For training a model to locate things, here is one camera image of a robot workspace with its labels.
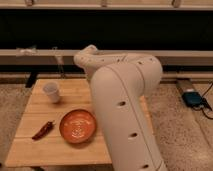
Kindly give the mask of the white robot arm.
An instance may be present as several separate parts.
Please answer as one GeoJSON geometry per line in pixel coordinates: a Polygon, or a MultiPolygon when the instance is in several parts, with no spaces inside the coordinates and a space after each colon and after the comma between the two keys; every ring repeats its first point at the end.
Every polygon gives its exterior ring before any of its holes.
{"type": "Polygon", "coordinates": [[[142,53],[100,55],[89,45],[74,63],[86,73],[114,171],[167,171],[140,102],[160,83],[160,61],[142,53]]]}

